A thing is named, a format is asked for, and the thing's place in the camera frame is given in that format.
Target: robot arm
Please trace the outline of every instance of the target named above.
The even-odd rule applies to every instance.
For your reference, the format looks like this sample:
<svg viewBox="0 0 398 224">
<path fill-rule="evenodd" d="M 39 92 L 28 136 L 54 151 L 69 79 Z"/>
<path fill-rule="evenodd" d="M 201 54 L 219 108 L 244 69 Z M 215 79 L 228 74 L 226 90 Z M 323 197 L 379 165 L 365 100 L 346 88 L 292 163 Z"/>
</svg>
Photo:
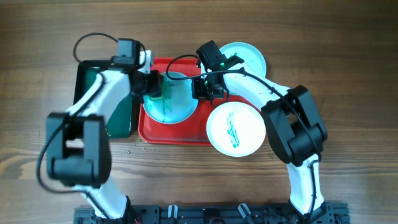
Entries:
<svg viewBox="0 0 398 224">
<path fill-rule="evenodd" d="M 78 115 L 81 118 L 77 121 L 78 124 L 70 125 L 61 131 L 60 137 L 55 138 L 47 152 L 47 173 L 49 177 L 60 180 L 64 185 L 89 192 L 97 204 L 101 205 L 102 209 L 97 208 L 96 204 L 88 199 L 89 203 L 94 207 L 96 215 L 102 218 L 104 218 L 103 212 L 106 212 L 111 219 L 125 217 L 126 209 L 129 208 L 128 197 L 120 194 L 114 181 L 109 177 L 111 156 L 104 127 L 122 99 L 128 95 L 138 97 L 142 96 L 142 94 L 156 95 L 159 93 L 159 91 L 156 91 L 157 88 L 159 89 L 156 84 L 159 84 L 162 80 L 159 77 L 159 73 L 152 74 L 152 71 L 150 71 L 150 66 L 153 64 L 151 52 L 141 52 L 139 55 L 140 63 L 145 62 L 139 72 L 141 75 L 146 74 L 148 76 L 145 77 L 144 81 L 139 80 L 138 83 L 145 83 L 145 85 L 137 85 L 137 80 L 135 80 L 137 76 L 127 75 L 125 71 L 117 67 L 104 71 L 103 75 L 106 83 L 103 89 Z M 322 151 L 322 142 L 327 138 L 327 133 L 308 90 L 302 86 L 291 90 L 289 87 L 275 84 L 254 73 L 243 61 L 234 63 L 228 69 L 238 70 L 242 68 L 275 88 L 286 100 L 295 105 L 315 142 L 318 144 L 318 152 Z M 318 155 L 314 152 L 302 128 L 297 123 L 289 124 L 286 119 L 288 109 L 281 102 L 280 97 L 257 80 L 239 73 L 226 73 L 222 77 L 226 88 L 241 95 L 262 111 L 271 148 L 278 158 L 287 164 L 292 188 L 290 195 L 291 204 L 300 214 L 308 213 L 312 205 L 313 186 L 315 184 L 316 200 L 313 209 L 316 210 L 323 203 L 319 186 L 318 164 L 313 165 L 313 172 L 308 167 L 313 161 L 318 159 Z M 154 84 L 146 83 L 148 80 L 151 80 Z M 97 75 L 93 86 L 78 103 L 67 109 L 66 116 L 75 114 L 88 101 L 89 97 L 101 85 L 101 82 L 102 77 Z M 54 130 L 54 126 L 62 122 L 63 119 L 65 118 L 59 114 L 51 114 L 49 116 L 46 124 L 47 137 Z M 66 148 L 65 140 L 76 137 L 70 135 L 70 132 L 76 132 L 75 128 L 83 128 L 84 130 L 79 129 L 77 131 L 78 135 L 84 135 L 85 141 L 90 139 L 90 142 L 85 142 L 83 155 L 65 156 L 65 151 L 73 152 L 73 149 Z M 81 170 L 70 172 L 71 165 Z"/>
<path fill-rule="evenodd" d="M 304 216 L 319 208 L 324 199 L 320 192 L 318 163 L 315 162 L 320 159 L 318 155 L 323 149 L 322 142 L 326 140 L 327 132 L 309 91 L 303 86 L 291 90 L 289 87 L 269 81 L 264 76 L 256 74 L 237 56 L 226 58 L 213 41 L 199 48 L 197 54 L 206 71 L 225 70 L 225 67 L 228 70 L 243 68 L 246 73 L 256 76 L 285 98 L 282 101 L 259 80 L 241 73 L 225 73 L 218 80 L 219 86 L 224 84 L 227 90 L 239 94 L 261 110 L 271 148 L 278 158 L 287 164 L 291 186 L 290 202 L 296 211 Z M 289 124 L 287 116 L 290 115 L 290 111 L 284 103 L 286 101 L 298 111 L 302 124 L 297 121 Z M 317 147 L 313 146 L 302 126 L 308 128 Z"/>
</svg>

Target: white plate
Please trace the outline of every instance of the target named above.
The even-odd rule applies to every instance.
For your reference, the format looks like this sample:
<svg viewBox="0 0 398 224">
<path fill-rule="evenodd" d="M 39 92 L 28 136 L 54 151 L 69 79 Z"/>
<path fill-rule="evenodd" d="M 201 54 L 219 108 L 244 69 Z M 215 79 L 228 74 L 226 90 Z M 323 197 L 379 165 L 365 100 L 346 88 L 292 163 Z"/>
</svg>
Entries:
<svg viewBox="0 0 398 224">
<path fill-rule="evenodd" d="M 171 77 L 186 77 L 178 72 L 169 72 Z M 162 96 L 144 96 L 144 110 L 155 121 L 162 124 L 176 124 L 196 110 L 198 100 L 192 98 L 191 80 L 170 80 L 164 73 Z"/>
<path fill-rule="evenodd" d="M 252 106 L 229 102 L 213 110 L 206 124 L 211 144 L 227 156 L 242 157 L 259 149 L 266 137 L 266 126 Z"/>
<path fill-rule="evenodd" d="M 266 76 L 267 65 L 264 56 L 261 52 L 253 45 L 244 42 L 233 42 L 224 45 L 220 48 L 222 54 L 225 54 L 227 58 L 232 55 L 236 55 L 244 60 L 247 65 L 262 77 Z"/>
</svg>

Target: black wire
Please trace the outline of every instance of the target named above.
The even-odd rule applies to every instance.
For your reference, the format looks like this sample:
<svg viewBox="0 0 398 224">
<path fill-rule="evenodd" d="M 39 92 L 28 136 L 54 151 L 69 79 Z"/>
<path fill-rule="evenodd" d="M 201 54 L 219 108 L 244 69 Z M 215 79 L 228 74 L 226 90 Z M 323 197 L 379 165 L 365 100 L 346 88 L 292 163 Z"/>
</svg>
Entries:
<svg viewBox="0 0 398 224">
<path fill-rule="evenodd" d="M 311 221 L 311 216 L 313 213 L 313 208 L 315 206 L 315 200 L 317 199 L 317 186 L 315 184 L 315 171 L 313 168 L 313 165 L 315 163 L 319 163 L 322 160 L 322 156 L 320 153 L 317 154 L 318 155 L 318 159 L 312 161 L 310 163 L 310 165 L 308 166 L 308 168 L 311 170 L 311 179 L 312 179 L 312 201 L 311 201 L 311 206 L 310 206 L 310 211 L 307 213 L 307 217 L 305 219 L 306 223 L 310 223 Z"/>
<path fill-rule="evenodd" d="M 313 145 L 313 147 L 314 147 L 314 150 L 315 150 L 315 152 L 317 152 L 317 155 L 318 155 L 318 159 L 312 161 L 312 162 L 310 163 L 310 165 L 308 166 L 308 168 L 311 170 L 311 176 L 312 176 L 312 192 L 313 192 L 313 194 L 312 194 L 312 202 L 311 202 L 311 206 L 310 206 L 310 211 L 309 211 L 307 214 L 305 214 L 305 216 L 306 216 L 305 222 L 310 222 L 311 216 L 312 216 L 312 213 L 313 213 L 313 209 L 314 209 L 314 206 L 315 206 L 315 200 L 316 200 L 316 198 L 317 198 L 317 190 L 316 190 L 316 183 L 315 183 L 315 173 L 314 173 L 313 165 L 314 165 L 314 163 L 317 163 L 317 162 L 319 163 L 319 162 L 321 161 L 322 157 L 321 157 L 320 153 L 318 153 L 318 146 L 317 146 L 315 140 L 313 139 L 313 137 L 312 137 L 310 131 L 308 130 L 307 126 L 304 124 L 303 120 L 302 120 L 301 117 L 299 116 L 299 113 L 295 110 L 295 108 L 293 107 L 293 105 L 292 105 L 290 102 L 288 102 L 288 101 L 284 98 L 284 96 L 283 96 L 281 93 L 279 93 L 274 87 L 270 86 L 268 83 L 266 83 L 266 82 L 265 82 L 264 80 L 262 80 L 261 78 L 259 78 L 259 77 L 255 76 L 255 75 L 253 75 L 253 74 L 250 74 L 250 73 L 246 72 L 246 71 L 244 70 L 244 68 L 240 68 L 239 70 L 222 70 L 222 71 L 215 71 L 215 72 L 206 72 L 206 73 L 202 73 L 202 74 L 199 74 L 199 75 L 194 75 L 194 76 L 191 76 L 191 77 L 182 77 L 182 78 L 180 78 L 180 77 L 178 77 L 178 78 L 177 78 L 177 77 L 171 77 L 171 76 L 169 75 L 169 68 L 170 68 L 170 66 L 171 66 L 173 63 L 175 63 L 178 59 L 185 58 L 185 57 L 194 57 L 194 58 L 198 59 L 199 62 L 200 62 L 200 59 L 199 59 L 196 55 L 181 55 L 181 56 L 179 56 L 179 57 L 176 57 L 175 59 L 173 59 L 173 60 L 167 65 L 167 68 L 166 68 L 166 76 L 167 76 L 167 78 L 169 78 L 169 79 L 171 79 L 171 80 L 188 80 L 188 79 L 194 79 L 194 78 L 197 78 L 197 77 L 202 77 L 202 76 L 205 76 L 205 75 L 216 75 L 216 74 L 227 74 L 227 73 L 238 73 L 238 74 L 242 74 L 242 75 L 247 75 L 247 76 L 249 76 L 249 77 L 251 77 L 251 78 L 253 78 L 253 79 L 259 81 L 261 84 L 263 84 L 263 85 L 266 86 L 268 89 L 270 89 L 271 92 L 273 92 L 273 93 L 275 93 L 277 96 L 279 96 L 279 98 L 280 98 L 280 100 L 282 100 L 283 104 L 286 105 L 286 106 L 289 108 L 289 110 L 297 117 L 297 120 L 299 121 L 300 125 L 303 127 L 303 130 L 304 130 L 305 134 L 306 134 L 306 135 L 308 136 L 308 138 L 310 139 L 310 141 L 311 141 L 311 143 L 312 143 L 312 145 Z"/>
<path fill-rule="evenodd" d="M 77 41 L 76 41 L 76 43 L 75 43 L 75 46 L 73 46 L 73 58 L 77 61 L 77 62 L 81 62 L 81 60 L 77 57 L 77 55 L 76 55 L 76 49 L 77 49 L 77 46 L 80 44 L 80 42 L 83 40 L 83 39 L 85 39 L 86 37 L 90 37 L 90 36 L 94 36 L 94 35 L 102 35 L 102 36 L 104 36 L 104 37 L 107 37 L 107 38 L 110 38 L 110 39 L 112 39 L 113 41 L 115 41 L 115 42 L 118 42 L 118 40 L 116 39 L 116 38 L 114 38 L 114 37 L 112 37 L 111 35 L 108 35 L 108 34 L 104 34 L 104 33 L 100 33 L 100 32 L 93 32 L 93 33 L 89 33 L 89 34 L 86 34 L 86 35 L 84 35 L 83 37 L 80 37 Z"/>
<path fill-rule="evenodd" d="M 92 35 L 102 35 L 102 36 L 105 36 L 105 37 L 108 37 L 108 38 L 114 40 L 115 42 L 118 41 L 117 39 L 115 39 L 114 37 L 112 37 L 112 36 L 110 36 L 110 35 L 108 35 L 108 34 L 97 33 L 97 32 L 95 32 L 95 33 L 90 33 L 90 34 L 86 34 L 86 35 L 84 35 L 83 37 L 80 37 L 80 38 L 76 41 L 75 46 L 73 47 L 73 58 L 75 58 L 75 60 L 76 60 L 77 62 L 79 62 L 79 63 L 81 62 L 81 60 L 80 60 L 80 59 L 77 57 L 77 55 L 76 55 L 76 49 L 77 49 L 78 44 L 79 44 L 84 38 L 89 37 L 89 36 L 92 36 Z M 38 158 L 37 158 L 37 163 L 36 163 L 36 178 L 37 178 L 37 181 L 39 182 L 39 185 L 40 185 L 43 189 L 45 189 L 46 191 L 51 192 L 51 193 L 55 193 L 55 194 L 73 194 L 73 193 L 85 194 L 86 197 L 89 198 L 89 199 L 93 202 L 94 206 L 95 206 L 106 218 L 110 218 L 109 215 L 105 212 L 105 210 L 104 210 L 104 209 L 99 205 L 99 203 L 95 200 L 95 198 L 93 198 L 93 197 L 90 195 L 90 192 L 89 192 L 89 191 L 86 191 L 86 190 L 55 190 L 55 189 L 52 189 L 51 187 L 45 185 L 44 182 L 43 182 L 43 180 L 42 180 L 42 178 L 41 178 L 41 176 L 40 176 L 40 167 L 41 167 L 41 164 L 42 164 L 42 161 L 43 161 L 43 157 L 44 157 L 44 154 L 46 153 L 47 149 L 49 148 L 50 143 L 54 140 L 54 138 L 56 137 L 56 135 L 57 135 L 63 128 L 65 128 L 65 126 L 66 126 L 68 123 L 72 122 L 72 121 L 78 116 L 78 114 L 81 113 L 81 112 L 82 112 L 82 111 L 83 111 L 83 110 L 96 98 L 96 96 L 102 91 L 102 89 L 104 88 L 104 86 L 105 86 L 105 84 L 106 84 L 105 75 L 103 74 L 103 72 L 102 72 L 101 70 L 98 70 L 98 69 L 96 69 L 96 68 L 91 68 L 91 67 L 88 67 L 88 69 L 92 69 L 92 70 L 96 71 L 99 75 L 101 75 L 101 77 L 102 77 L 101 85 L 100 85 L 100 86 L 98 87 L 98 89 L 88 98 L 88 100 L 87 100 L 87 101 L 86 101 L 74 114 L 72 114 L 72 115 L 69 117 L 69 119 L 68 119 L 67 121 L 64 121 L 64 122 L 63 122 L 60 126 L 58 126 L 58 127 L 54 130 L 54 132 L 50 135 L 49 139 L 48 139 L 47 142 L 44 144 L 44 146 L 43 146 L 43 148 L 42 148 L 42 150 L 41 150 L 41 152 L 40 152 L 40 154 L 39 154 L 39 156 L 38 156 Z"/>
</svg>

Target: wooden table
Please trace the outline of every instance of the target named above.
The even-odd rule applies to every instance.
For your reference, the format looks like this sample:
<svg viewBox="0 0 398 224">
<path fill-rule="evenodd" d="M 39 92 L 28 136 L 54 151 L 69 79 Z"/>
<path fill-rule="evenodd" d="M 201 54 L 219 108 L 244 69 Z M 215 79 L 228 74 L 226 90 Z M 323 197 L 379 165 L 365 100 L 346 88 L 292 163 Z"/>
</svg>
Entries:
<svg viewBox="0 0 398 224">
<path fill-rule="evenodd" d="M 243 41 L 267 77 L 306 86 L 328 129 L 322 194 L 349 204 L 352 223 L 398 222 L 398 14 L 392 1 L 5 0 L 0 5 L 0 223 L 71 223 L 79 195 L 40 189 L 34 170 L 45 119 L 73 100 L 75 41 L 89 32 L 142 41 L 158 57 L 213 39 Z M 85 40 L 78 54 L 116 45 Z M 266 141 L 235 159 L 212 147 L 113 141 L 112 175 L 134 204 L 287 202 L 287 169 Z"/>
</svg>

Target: dark green tray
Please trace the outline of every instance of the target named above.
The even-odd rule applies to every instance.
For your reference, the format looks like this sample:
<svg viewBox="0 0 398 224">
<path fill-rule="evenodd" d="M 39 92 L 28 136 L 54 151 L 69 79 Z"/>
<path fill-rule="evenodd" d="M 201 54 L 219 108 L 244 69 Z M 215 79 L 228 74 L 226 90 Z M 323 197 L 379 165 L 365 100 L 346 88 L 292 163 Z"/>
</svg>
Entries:
<svg viewBox="0 0 398 224">
<path fill-rule="evenodd" d="M 82 98 L 96 79 L 96 72 L 88 68 L 96 67 L 105 70 L 108 64 L 107 60 L 87 60 L 79 64 L 73 104 Z M 130 96 L 119 103 L 106 125 L 110 139 L 128 138 L 137 130 L 139 107 L 140 103 Z"/>
</svg>

